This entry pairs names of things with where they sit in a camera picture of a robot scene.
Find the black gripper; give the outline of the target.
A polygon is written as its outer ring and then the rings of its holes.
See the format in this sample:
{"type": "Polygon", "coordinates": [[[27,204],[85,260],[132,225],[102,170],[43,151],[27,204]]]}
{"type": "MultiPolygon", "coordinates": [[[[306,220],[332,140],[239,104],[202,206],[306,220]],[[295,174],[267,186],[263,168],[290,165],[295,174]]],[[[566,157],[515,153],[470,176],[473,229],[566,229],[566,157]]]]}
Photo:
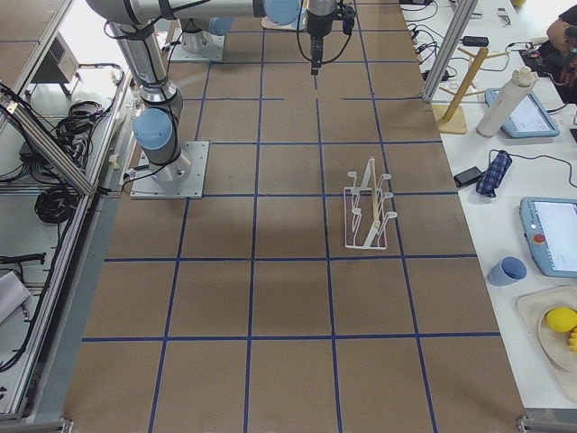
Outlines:
{"type": "Polygon", "coordinates": [[[335,0],[307,0],[307,32],[310,37],[312,75],[317,75],[323,64],[324,37],[332,31],[336,13],[335,0]]]}

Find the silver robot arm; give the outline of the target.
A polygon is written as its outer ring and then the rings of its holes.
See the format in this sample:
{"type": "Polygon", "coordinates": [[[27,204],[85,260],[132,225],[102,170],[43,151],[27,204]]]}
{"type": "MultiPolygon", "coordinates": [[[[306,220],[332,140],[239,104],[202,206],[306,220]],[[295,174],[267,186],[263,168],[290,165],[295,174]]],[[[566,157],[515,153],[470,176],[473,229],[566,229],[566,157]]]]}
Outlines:
{"type": "Polygon", "coordinates": [[[224,38],[233,21],[230,17],[180,19],[181,45],[184,51],[201,55],[210,50],[222,49],[224,38]]]}
{"type": "Polygon", "coordinates": [[[208,31],[220,19],[243,16],[266,16],[281,25],[298,23],[306,11],[311,72],[316,74],[323,64],[324,37],[338,19],[336,1],[90,1],[88,5],[106,19],[110,37],[118,41],[140,87],[146,109],[134,121],[133,133],[148,158],[153,181],[161,186],[182,184],[193,162],[179,143],[183,100],[161,58],[156,22],[198,19],[199,28],[208,31]]]}

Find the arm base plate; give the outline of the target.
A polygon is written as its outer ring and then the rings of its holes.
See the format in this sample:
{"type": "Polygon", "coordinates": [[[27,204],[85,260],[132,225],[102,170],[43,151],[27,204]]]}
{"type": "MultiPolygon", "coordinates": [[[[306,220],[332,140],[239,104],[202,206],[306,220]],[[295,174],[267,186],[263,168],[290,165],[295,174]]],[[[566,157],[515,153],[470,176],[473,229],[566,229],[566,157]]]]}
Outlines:
{"type": "Polygon", "coordinates": [[[180,156],[159,172],[159,166],[149,166],[145,152],[141,152],[140,163],[145,169],[130,176],[134,180],[131,198],[202,198],[209,142],[182,142],[179,145],[180,156]]]}
{"type": "Polygon", "coordinates": [[[224,56],[224,36],[215,36],[207,32],[178,33],[173,41],[173,62],[216,62],[220,63],[224,56]]]}

